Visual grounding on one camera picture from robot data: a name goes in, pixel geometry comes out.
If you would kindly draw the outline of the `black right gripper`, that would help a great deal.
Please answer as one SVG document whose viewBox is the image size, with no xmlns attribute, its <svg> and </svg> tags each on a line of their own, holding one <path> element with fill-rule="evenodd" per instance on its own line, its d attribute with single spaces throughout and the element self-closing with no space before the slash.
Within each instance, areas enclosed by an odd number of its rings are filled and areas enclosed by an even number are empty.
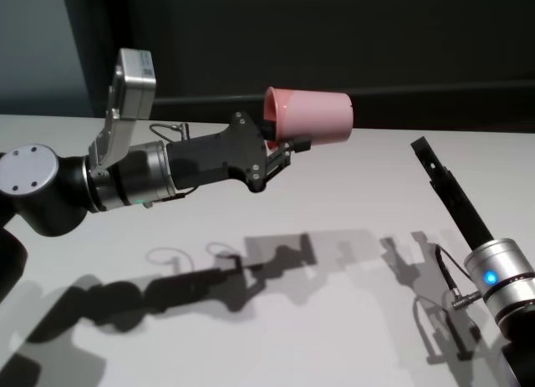
<svg viewBox="0 0 535 387">
<path fill-rule="evenodd" d="M 460 184 L 437 158 L 425 137 L 410 144 L 416 157 L 430 177 L 430 184 L 471 250 L 477 249 L 493 236 L 479 216 Z"/>
</svg>

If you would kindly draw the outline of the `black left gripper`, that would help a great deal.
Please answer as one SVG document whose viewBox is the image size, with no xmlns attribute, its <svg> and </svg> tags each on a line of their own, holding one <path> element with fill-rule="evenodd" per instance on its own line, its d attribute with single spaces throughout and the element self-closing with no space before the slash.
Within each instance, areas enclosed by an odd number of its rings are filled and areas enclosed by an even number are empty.
<svg viewBox="0 0 535 387">
<path fill-rule="evenodd" d="M 219 133 L 168 144 L 171 178 L 178 190 L 233 179 L 253 193 L 264 191 L 266 181 L 291 165 L 292 153 L 312 147 L 310 138 L 299 136 L 282 141 L 267 156 L 264 139 L 277 137 L 275 120 L 262 120 L 259 129 L 246 113 L 238 112 Z"/>
</svg>

